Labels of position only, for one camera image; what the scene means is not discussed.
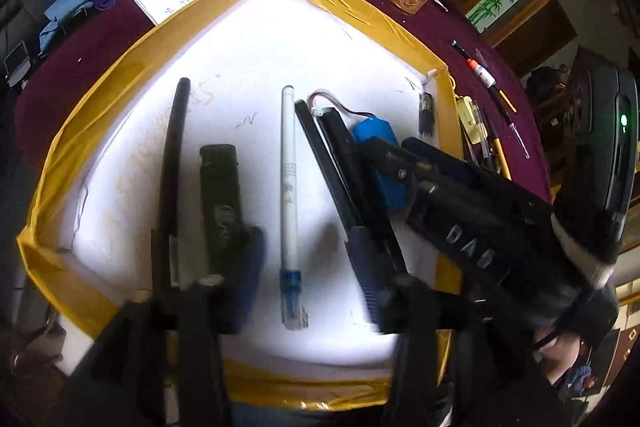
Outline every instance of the wall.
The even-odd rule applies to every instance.
[[[618,257],[613,270],[613,284],[620,286],[638,278],[640,278],[640,247],[635,247]]]
[[[566,12],[575,31],[576,39],[567,44],[545,64],[571,67],[578,45],[612,60],[626,68],[629,47],[640,52],[640,41],[631,29],[614,15],[616,5],[611,0],[558,0]]]

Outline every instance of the black tool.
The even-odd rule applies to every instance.
[[[242,241],[242,208],[236,148],[229,144],[200,148],[200,193],[205,223],[209,273],[228,277]]]
[[[403,146],[371,138],[359,150],[381,172],[415,188],[407,219],[412,229],[478,282],[490,307],[518,328],[533,332],[561,323],[597,346],[615,321],[615,302],[608,289],[591,292],[565,255],[551,227],[551,206],[421,140]]]
[[[460,120],[460,118],[458,118],[458,121],[460,122],[460,132],[462,133],[462,136],[465,138],[465,144],[466,144],[466,149],[465,149],[465,161],[471,162],[473,163],[473,165],[480,165],[478,163],[478,158],[476,157],[476,153],[474,153],[474,148],[471,145],[471,139],[469,138],[469,133],[466,132],[466,128],[465,125],[462,123],[462,120]]]
[[[502,143],[500,142],[500,137],[498,137],[498,132],[495,130],[494,123],[485,115],[484,121],[489,124],[489,140],[493,145],[494,149],[494,159],[499,170],[496,169],[496,172],[499,172],[502,176],[511,179],[511,171],[509,170],[509,165],[507,163],[507,158],[504,155],[504,150],[502,150]]]
[[[462,55],[463,57],[465,57],[466,60],[473,60],[473,58],[471,57],[471,55],[469,55],[464,48],[462,48],[460,46],[460,44],[458,44],[458,41],[456,39],[453,39],[451,41],[451,45],[456,49],[456,51],[458,53],[460,53],[460,55]]]
[[[318,116],[318,126],[324,136],[335,166],[342,178],[351,202],[365,227],[371,231],[376,248],[391,256],[398,273],[406,273],[402,250],[386,215],[385,202],[380,195],[373,172],[360,162],[358,144],[333,107]]]
[[[418,131],[420,132],[421,137],[433,136],[435,121],[435,105],[433,97],[428,92],[420,93]]]
[[[322,137],[316,127],[314,117],[312,117],[309,108],[306,107],[304,100],[298,100],[296,102],[296,115],[298,115],[302,130],[305,132],[306,139],[322,171],[324,181],[326,181],[327,187],[329,187],[331,197],[334,198],[334,203],[344,229],[351,230],[353,227],[361,226],[362,218],[351,201],[344,185],[342,185],[342,181],[338,172],[335,170],[331,156],[329,156],[324,142],[322,142]]]
[[[187,103],[191,92],[191,81],[181,78],[175,89],[174,105],[162,155],[160,174],[160,212],[158,227],[153,231],[153,256],[151,276],[156,296],[165,296],[180,287],[178,271],[178,172],[180,171],[180,149]]]
[[[474,117],[478,122],[478,134],[480,135],[480,149],[482,151],[482,165],[492,172],[495,172],[494,161],[491,158],[491,151],[489,149],[489,140],[486,133],[486,127],[484,126],[484,120],[482,119],[482,111],[476,101],[472,102],[472,108],[474,111]]]

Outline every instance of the white pen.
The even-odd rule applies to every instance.
[[[293,87],[282,89],[282,129],[281,129],[281,197],[280,197],[280,307],[282,323],[287,330],[301,330],[308,327],[308,320],[302,306],[302,274],[298,258],[298,212],[296,193],[296,112]]]

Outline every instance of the person's hand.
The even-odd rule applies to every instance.
[[[552,328],[539,329],[533,336],[533,341],[536,343],[544,339],[551,331]],[[579,351],[580,337],[568,331],[560,333],[558,337],[540,348],[539,353],[543,357],[540,369],[552,385],[574,365]]]

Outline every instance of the wooden cabinet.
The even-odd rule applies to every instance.
[[[628,330],[622,331],[620,333],[620,337],[618,339],[618,346],[616,347],[616,353],[613,355],[613,361],[611,362],[611,368],[609,369],[609,374],[605,380],[604,385],[611,385],[620,369],[622,369],[623,364],[626,361],[626,357],[629,356],[631,352],[631,348],[636,343],[638,339],[638,334],[640,334],[640,325],[629,328]]]
[[[574,26],[558,0],[549,0],[495,50],[522,78],[576,37]]]

